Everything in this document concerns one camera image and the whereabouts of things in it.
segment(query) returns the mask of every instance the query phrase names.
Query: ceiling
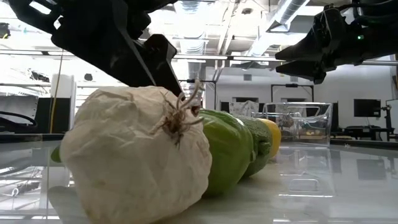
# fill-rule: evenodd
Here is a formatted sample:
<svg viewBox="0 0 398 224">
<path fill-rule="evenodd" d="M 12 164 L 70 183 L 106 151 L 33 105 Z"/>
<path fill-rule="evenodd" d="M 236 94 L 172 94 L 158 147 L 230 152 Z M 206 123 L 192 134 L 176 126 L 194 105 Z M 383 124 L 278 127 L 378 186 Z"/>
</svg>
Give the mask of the ceiling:
<svg viewBox="0 0 398 224">
<path fill-rule="evenodd" d="M 347 1 L 310 1 L 306 6 L 298 10 L 297 16 L 291 22 L 288 32 L 275 33 L 268 36 L 267 41 L 270 46 L 265 54 L 273 56 L 281 47 L 294 45 L 304 38 L 312 26 L 313 16 L 322 11 L 325 4 L 332 2 L 342 4 Z M 181 43 L 187 41 L 184 38 L 184 34 L 187 31 L 203 30 L 205 35 L 202 40 L 206 43 L 204 54 L 244 54 L 255 43 L 256 39 L 264 33 L 263 26 L 267 23 L 272 12 L 277 9 L 277 5 L 278 0 L 241 0 L 240 2 L 218 0 L 205 3 L 195 20 L 182 19 L 173 10 L 173 6 L 167 6 L 165 9 L 155 11 L 150 15 L 152 24 L 148 27 L 148 33 L 165 35 L 181 51 Z M 12 32 L 11 38 L 0 39 L 0 50 L 61 50 L 51 43 L 49 34 L 19 21 L 9 6 L 3 2 L 0 2 L 0 22 L 9 23 Z M 141 39 L 145 40 L 147 36 L 143 35 Z M 173 66 L 177 75 L 182 78 L 187 77 L 185 64 L 174 62 Z M 205 66 L 214 67 L 214 61 L 206 61 Z M 272 71 L 272 66 L 265 66 L 265 68 L 271 70 L 270 72 L 266 72 L 264 69 L 253 70 L 252 68 L 250 68 L 249 72 L 262 76 L 272 74 L 274 78 L 282 78 L 283 76 Z M 84 72 L 80 73 L 84 74 L 91 69 L 93 72 L 104 75 L 101 71 L 97 71 L 98 69 L 96 70 L 91 66 L 84 66 Z M 247 72 L 247 70 L 239 68 L 239 66 L 227 68 L 223 71 L 221 80 L 228 78 L 226 77 L 227 75 L 231 77 L 242 76 Z"/>
</svg>

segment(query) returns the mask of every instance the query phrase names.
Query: white wall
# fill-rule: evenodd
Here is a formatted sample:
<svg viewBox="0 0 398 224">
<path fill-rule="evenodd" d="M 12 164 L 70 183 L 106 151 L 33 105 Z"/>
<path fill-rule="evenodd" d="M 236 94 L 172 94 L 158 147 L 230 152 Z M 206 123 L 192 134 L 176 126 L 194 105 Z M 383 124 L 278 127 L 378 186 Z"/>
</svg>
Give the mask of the white wall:
<svg viewBox="0 0 398 224">
<path fill-rule="evenodd" d="M 339 102 L 339 125 L 341 127 L 367 125 L 366 118 L 354 117 L 354 99 L 392 99 L 391 68 L 387 66 L 343 65 L 328 73 L 325 81 L 315 86 L 315 101 Z M 385 112 L 380 118 L 369 118 L 371 125 L 386 127 Z"/>
<path fill-rule="evenodd" d="M 343 65 L 337 70 L 329 72 L 325 81 L 315 85 L 315 101 L 325 103 L 339 102 L 339 125 L 341 127 L 367 125 L 366 118 L 354 117 L 354 99 L 379 99 L 382 106 L 386 100 L 393 99 L 391 75 L 395 67 L 361 65 Z M 211 80 L 214 70 L 207 69 L 207 79 Z M 243 74 L 252 74 L 252 81 L 243 81 Z M 233 97 L 256 97 L 260 103 L 271 102 L 271 84 L 290 83 L 289 77 L 280 77 L 275 71 L 264 69 L 250 69 L 243 71 L 240 68 L 224 69 L 217 83 L 217 110 L 220 101 L 232 101 Z M 299 80 L 299 84 L 311 84 L 306 80 Z M 206 87 L 205 106 L 214 109 L 214 91 Z M 310 89 L 274 87 L 274 102 L 281 98 L 307 98 L 311 101 Z M 385 113 L 379 119 L 369 118 L 371 125 L 386 127 Z"/>
<path fill-rule="evenodd" d="M 207 69 L 207 79 L 210 80 L 214 70 Z M 251 74 L 252 81 L 243 81 L 243 74 Z M 220 109 L 220 102 L 232 102 L 234 97 L 253 97 L 259 98 L 260 103 L 271 103 L 271 84 L 291 83 L 290 77 L 281 76 L 275 71 L 266 69 L 241 70 L 240 68 L 226 68 L 220 76 L 216 86 L 216 109 Z M 311 85 L 311 83 L 302 78 L 298 84 Z M 281 98 L 305 98 L 312 100 L 310 88 L 286 88 L 284 86 L 275 86 L 274 102 L 280 102 Z M 208 109 L 214 109 L 214 91 L 213 84 L 206 85 L 205 106 Z"/>
</svg>

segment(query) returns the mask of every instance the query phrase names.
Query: ceiling duct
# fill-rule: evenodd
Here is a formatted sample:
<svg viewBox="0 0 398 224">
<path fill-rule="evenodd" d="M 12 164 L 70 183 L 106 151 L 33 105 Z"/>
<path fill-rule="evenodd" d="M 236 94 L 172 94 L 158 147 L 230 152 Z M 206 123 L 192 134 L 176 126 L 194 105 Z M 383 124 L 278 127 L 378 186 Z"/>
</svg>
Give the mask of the ceiling duct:
<svg viewBox="0 0 398 224">
<path fill-rule="evenodd" d="M 206 2 L 201 1 L 178 1 L 174 4 L 180 25 L 180 48 L 181 54 L 201 55 L 205 53 L 205 25 L 200 14 Z M 205 79 L 199 77 L 201 63 L 188 62 L 189 79 Z"/>
<path fill-rule="evenodd" d="M 280 0 L 277 9 L 267 15 L 266 24 L 263 28 L 264 33 L 254 41 L 250 49 L 247 51 L 246 56 L 259 57 L 270 47 L 273 35 L 270 31 L 274 32 L 288 32 L 290 23 L 297 16 L 301 7 L 307 5 L 310 0 Z"/>
</svg>

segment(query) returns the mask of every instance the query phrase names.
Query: black equipment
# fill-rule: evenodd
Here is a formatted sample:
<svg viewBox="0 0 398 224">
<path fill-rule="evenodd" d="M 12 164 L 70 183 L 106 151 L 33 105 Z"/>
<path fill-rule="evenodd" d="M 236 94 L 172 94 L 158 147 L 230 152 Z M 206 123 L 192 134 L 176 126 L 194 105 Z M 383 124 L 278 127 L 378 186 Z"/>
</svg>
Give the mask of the black equipment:
<svg viewBox="0 0 398 224">
<path fill-rule="evenodd" d="M 397 139 L 397 136 L 394 134 L 395 128 L 392 127 L 391 123 L 391 105 L 388 105 L 388 100 L 386 101 L 386 106 L 381 108 L 383 111 L 386 112 L 386 128 L 389 130 L 387 133 L 387 141 L 389 142 L 390 139 Z"/>
<path fill-rule="evenodd" d="M 355 139 L 370 138 L 372 141 L 382 141 L 380 133 L 389 133 L 390 129 L 380 128 L 379 126 L 348 126 L 344 129 L 344 135 Z"/>
<path fill-rule="evenodd" d="M 8 39 L 11 36 L 10 29 L 8 29 L 8 23 L 0 22 L 0 39 Z"/>
<path fill-rule="evenodd" d="M 349 7 L 354 8 L 351 24 L 341 15 Z M 276 71 L 319 84 L 326 72 L 339 65 L 360 65 L 364 60 L 396 53 L 398 0 L 353 0 L 340 7 L 325 6 L 303 40 L 276 53 L 276 59 L 290 62 Z"/>
<path fill-rule="evenodd" d="M 90 73 L 85 74 L 85 80 L 86 81 L 93 81 L 93 75 Z"/>
<path fill-rule="evenodd" d="M 177 0 L 9 0 L 18 19 L 52 34 L 51 41 L 129 86 L 182 89 L 171 67 L 177 49 L 160 34 L 138 41 L 150 24 L 148 13 Z M 58 29 L 54 22 L 61 24 Z"/>
<path fill-rule="evenodd" d="M 25 120 L 23 123 L 16 123 L 0 117 L 0 132 L 16 134 L 50 133 L 50 119 L 53 100 L 53 98 L 39 98 L 35 119 L 17 113 L 0 111 L 0 114 L 2 115 L 15 116 Z M 70 100 L 70 98 L 57 98 L 57 104 L 54 109 L 52 130 L 55 134 L 63 134 L 69 130 Z"/>
<path fill-rule="evenodd" d="M 338 124 L 338 103 L 333 104 L 333 111 L 331 114 L 331 132 L 337 133 L 341 132 Z"/>
<path fill-rule="evenodd" d="M 360 118 L 380 118 L 381 101 L 354 99 L 354 116 Z"/>
<path fill-rule="evenodd" d="M 50 78 L 44 75 L 43 73 L 36 72 L 36 71 L 30 71 L 32 75 L 30 76 L 31 79 L 33 80 L 40 80 L 42 82 L 47 82 L 50 83 Z"/>
</svg>

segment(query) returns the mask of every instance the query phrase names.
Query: ceiling pipe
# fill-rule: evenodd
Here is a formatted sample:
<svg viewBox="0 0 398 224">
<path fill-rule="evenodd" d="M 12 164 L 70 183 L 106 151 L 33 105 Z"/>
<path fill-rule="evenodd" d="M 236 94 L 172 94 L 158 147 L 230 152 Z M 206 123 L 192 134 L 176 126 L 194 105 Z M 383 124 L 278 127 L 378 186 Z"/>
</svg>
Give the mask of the ceiling pipe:
<svg viewBox="0 0 398 224">
<path fill-rule="evenodd" d="M 290 23 L 297 16 L 299 9 L 307 5 L 309 1 L 310 0 L 280 0 L 277 9 L 268 15 L 270 19 L 267 19 L 264 26 L 265 32 L 259 35 L 246 52 L 245 56 L 258 57 L 263 55 L 269 46 L 273 44 L 272 41 L 270 41 L 271 38 L 269 38 L 268 32 L 277 28 L 282 28 L 282 30 L 288 32 Z"/>
<path fill-rule="evenodd" d="M 234 21 L 240 20 L 240 18 L 243 15 L 243 13 L 242 13 L 243 9 L 244 9 L 244 4 L 239 4 L 237 10 L 235 11 L 237 13 L 237 15 L 234 17 L 234 19 L 233 19 Z M 232 21 L 230 23 L 232 23 L 232 24 L 230 25 L 224 48 L 220 53 L 221 55 L 225 55 L 227 53 L 227 51 L 229 49 L 229 45 L 231 44 L 232 38 L 234 36 L 234 33 L 236 32 L 236 29 L 238 28 L 237 26 L 234 26 Z"/>
<path fill-rule="evenodd" d="M 221 48 L 223 47 L 224 44 L 225 35 L 228 33 L 229 25 L 231 25 L 234 8 L 235 8 L 235 1 L 231 0 L 228 4 L 227 11 L 223 18 L 223 30 L 221 31 L 220 39 L 218 41 L 217 52 L 216 52 L 217 54 L 221 54 Z"/>
<path fill-rule="evenodd" d="M 175 12 L 180 20 L 180 49 L 182 54 L 203 55 L 206 46 L 205 23 L 201 20 L 200 14 L 207 2 L 201 1 L 178 1 L 174 4 Z M 206 79 L 205 70 L 202 71 L 202 63 L 188 63 L 188 79 Z M 183 87 L 185 96 L 190 96 L 195 91 L 194 83 L 186 83 Z M 193 104 L 200 104 L 203 92 L 199 91 Z"/>
</svg>

